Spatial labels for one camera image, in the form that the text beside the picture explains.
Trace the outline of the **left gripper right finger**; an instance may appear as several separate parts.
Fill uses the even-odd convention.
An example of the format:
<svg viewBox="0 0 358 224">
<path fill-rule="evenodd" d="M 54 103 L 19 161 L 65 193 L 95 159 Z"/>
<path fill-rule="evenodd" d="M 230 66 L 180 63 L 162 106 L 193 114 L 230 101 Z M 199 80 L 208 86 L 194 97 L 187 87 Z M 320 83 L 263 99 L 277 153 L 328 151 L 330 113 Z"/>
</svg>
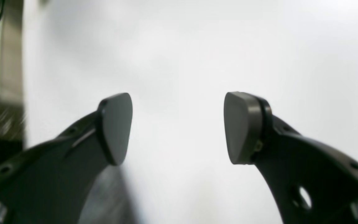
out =
<svg viewBox="0 0 358 224">
<path fill-rule="evenodd" d="M 358 224 L 358 161 L 298 133 L 269 103 L 228 92 L 223 106 L 234 165 L 254 165 L 284 224 Z"/>
</svg>

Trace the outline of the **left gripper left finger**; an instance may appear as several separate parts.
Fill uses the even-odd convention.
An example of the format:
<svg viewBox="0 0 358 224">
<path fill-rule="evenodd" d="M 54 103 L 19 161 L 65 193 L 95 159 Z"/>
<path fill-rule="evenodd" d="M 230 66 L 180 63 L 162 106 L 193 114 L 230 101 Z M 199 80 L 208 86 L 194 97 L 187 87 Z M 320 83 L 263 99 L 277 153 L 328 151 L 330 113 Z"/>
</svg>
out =
<svg viewBox="0 0 358 224">
<path fill-rule="evenodd" d="M 99 174 L 124 162 L 132 115 L 131 96 L 113 95 L 55 139 L 2 163 L 0 224 L 77 224 Z"/>
</svg>

